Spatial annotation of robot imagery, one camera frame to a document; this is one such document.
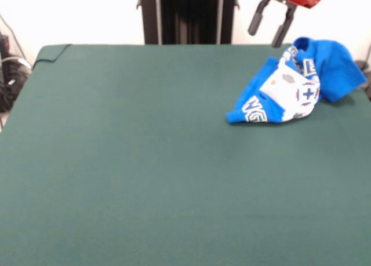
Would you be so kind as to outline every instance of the green felt surface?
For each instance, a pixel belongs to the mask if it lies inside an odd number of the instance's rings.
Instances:
[[[40,61],[0,135],[0,265],[370,266],[371,105],[357,90],[292,123],[228,125],[270,54]]]

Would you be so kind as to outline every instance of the electrical cord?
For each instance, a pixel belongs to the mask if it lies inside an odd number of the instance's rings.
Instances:
[[[23,57],[24,59],[26,59],[26,56],[24,55],[23,49],[22,49],[22,47],[20,46],[20,44],[19,44],[19,42],[18,42],[18,40],[17,40],[16,35],[14,34],[14,31],[13,31],[12,28],[7,24],[7,22],[4,20],[4,18],[1,16],[1,14],[0,14],[0,20],[2,20],[2,22],[4,23],[4,25],[9,29],[10,33],[12,33],[12,36],[13,36],[13,38],[14,38],[14,41],[16,41],[16,44],[17,44],[17,46],[18,46],[18,48],[19,48],[19,51],[21,52],[22,57]]]
[[[32,66],[30,63],[28,63],[28,61],[20,56],[9,56],[9,57],[5,57],[4,59],[1,60],[1,63],[4,63],[6,61],[11,61],[11,60],[16,60],[18,61],[20,64],[26,66],[28,69],[32,69]]]
[[[367,51],[367,56],[366,56],[366,59],[365,59],[365,63],[364,63],[364,65],[362,66],[362,68],[361,68],[361,71],[363,72],[365,69],[366,69],[366,67],[367,67],[367,61],[369,60],[369,58],[370,58],[370,54],[371,54],[371,44],[369,45],[369,49],[368,49],[368,51]]]

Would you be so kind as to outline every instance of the black vertical post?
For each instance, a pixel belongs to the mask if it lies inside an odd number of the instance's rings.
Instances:
[[[236,0],[223,0],[223,19],[221,21],[221,44],[232,42],[233,18]]]
[[[144,41],[158,44],[156,0],[141,0],[143,14]]]

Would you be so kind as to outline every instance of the black cable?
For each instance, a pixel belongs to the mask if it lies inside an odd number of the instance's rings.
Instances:
[[[361,71],[362,71],[362,72],[363,72],[363,71],[366,69],[366,67],[367,67],[367,61],[368,61],[369,58],[370,58],[370,54],[371,54],[371,44],[370,44],[370,46],[369,46],[369,50],[368,50],[368,52],[367,52],[367,56],[366,56],[365,63],[364,63],[364,65],[363,65],[362,68],[361,68]]]
[[[17,44],[17,46],[18,46],[18,48],[19,48],[19,51],[21,52],[21,54],[22,54],[22,57],[24,58],[24,59],[26,59],[26,56],[24,55],[24,52],[23,52],[23,50],[22,50],[22,48],[21,48],[21,46],[20,46],[20,44],[19,44],[19,42],[18,42],[18,40],[17,40],[17,37],[16,37],[16,35],[14,34],[14,31],[12,30],[12,28],[6,23],[6,21],[4,20],[4,18],[1,16],[1,14],[0,14],[0,19],[2,20],[2,22],[4,23],[4,25],[9,29],[9,31],[12,33],[12,36],[13,36],[13,38],[14,38],[14,41],[16,41],[16,44]]]

